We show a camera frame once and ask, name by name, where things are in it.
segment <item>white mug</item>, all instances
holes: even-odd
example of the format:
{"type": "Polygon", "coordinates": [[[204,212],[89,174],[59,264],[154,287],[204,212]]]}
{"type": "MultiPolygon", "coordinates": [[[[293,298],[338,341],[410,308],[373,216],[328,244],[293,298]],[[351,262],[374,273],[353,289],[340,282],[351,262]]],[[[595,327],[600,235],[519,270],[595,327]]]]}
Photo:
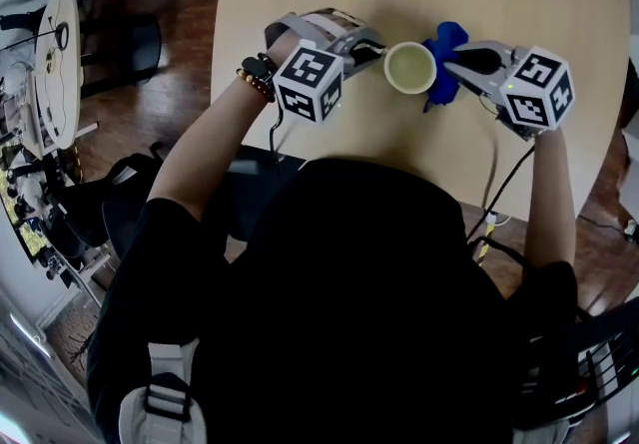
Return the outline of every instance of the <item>white mug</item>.
{"type": "Polygon", "coordinates": [[[383,73],[388,82],[406,95],[425,92],[437,77],[435,58],[419,43],[398,43],[386,53],[383,73]]]}

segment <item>black t-shirt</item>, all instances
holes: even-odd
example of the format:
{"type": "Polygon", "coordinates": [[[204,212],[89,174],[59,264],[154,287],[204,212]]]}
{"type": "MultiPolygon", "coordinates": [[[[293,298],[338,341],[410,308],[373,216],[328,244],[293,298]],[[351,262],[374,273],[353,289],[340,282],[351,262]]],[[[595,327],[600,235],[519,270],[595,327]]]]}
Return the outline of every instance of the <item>black t-shirt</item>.
{"type": "Polygon", "coordinates": [[[308,163],[227,264],[220,234],[146,204],[89,350],[99,426],[150,378],[149,342],[196,336],[209,442],[511,438],[504,300],[459,204],[404,172],[308,163]]]}

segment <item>wooden floor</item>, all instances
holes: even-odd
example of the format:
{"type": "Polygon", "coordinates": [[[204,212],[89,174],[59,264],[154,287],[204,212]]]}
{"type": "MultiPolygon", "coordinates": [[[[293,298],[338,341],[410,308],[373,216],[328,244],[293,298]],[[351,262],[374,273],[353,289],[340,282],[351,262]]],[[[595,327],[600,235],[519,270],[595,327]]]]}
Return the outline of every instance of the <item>wooden floor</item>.
{"type": "MultiPolygon", "coordinates": [[[[217,0],[93,0],[94,14],[105,16],[147,11],[161,25],[161,70],[142,87],[127,87],[83,101],[81,122],[98,121],[100,129],[78,140],[78,153],[86,180],[104,176],[119,159],[147,152],[155,141],[174,142],[209,106],[211,55],[217,0]]],[[[639,99],[628,98],[624,109],[636,110],[639,99]]],[[[618,184],[627,163],[619,128],[583,214],[619,228],[628,216],[617,203],[618,184]]],[[[480,209],[464,206],[467,228],[480,209]]],[[[593,314],[622,302],[639,281],[639,247],[618,232],[578,220],[577,260],[579,302],[593,314]]],[[[523,249],[525,223],[511,220],[494,237],[523,249]]],[[[520,282],[520,268],[491,250],[486,271],[504,295],[520,282]]]]}

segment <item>hand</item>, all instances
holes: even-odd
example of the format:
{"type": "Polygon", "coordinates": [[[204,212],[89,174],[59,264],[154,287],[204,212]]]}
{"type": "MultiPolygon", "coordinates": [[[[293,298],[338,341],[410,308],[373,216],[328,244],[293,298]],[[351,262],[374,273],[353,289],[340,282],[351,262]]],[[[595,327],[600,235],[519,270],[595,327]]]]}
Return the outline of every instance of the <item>hand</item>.
{"type": "Polygon", "coordinates": [[[271,48],[267,50],[266,54],[276,65],[278,65],[279,68],[291,52],[298,47],[299,43],[300,36],[298,33],[289,29],[280,36],[273,45],[271,45],[271,48]]]}

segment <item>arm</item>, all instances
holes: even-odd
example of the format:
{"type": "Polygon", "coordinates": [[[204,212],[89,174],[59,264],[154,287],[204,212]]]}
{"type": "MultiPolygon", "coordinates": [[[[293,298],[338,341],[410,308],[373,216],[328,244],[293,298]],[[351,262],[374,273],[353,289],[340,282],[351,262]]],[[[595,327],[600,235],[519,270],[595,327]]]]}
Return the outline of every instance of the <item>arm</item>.
{"type": "Polygon", "coordinates": [[[576,225],[561,129],[537,137],[525,256],[537,268],[575,259],[576,225]]]}
{"type": "MultiPolygon", "coordinates": [[[[279,66],[298,44],[287,32],[267,55],[279,66]]],[[[253,121],[266,105],[264,96],[238,78],[184,133],[165,160],[149,200],[183,206],[198,221],[253,121]]]]}

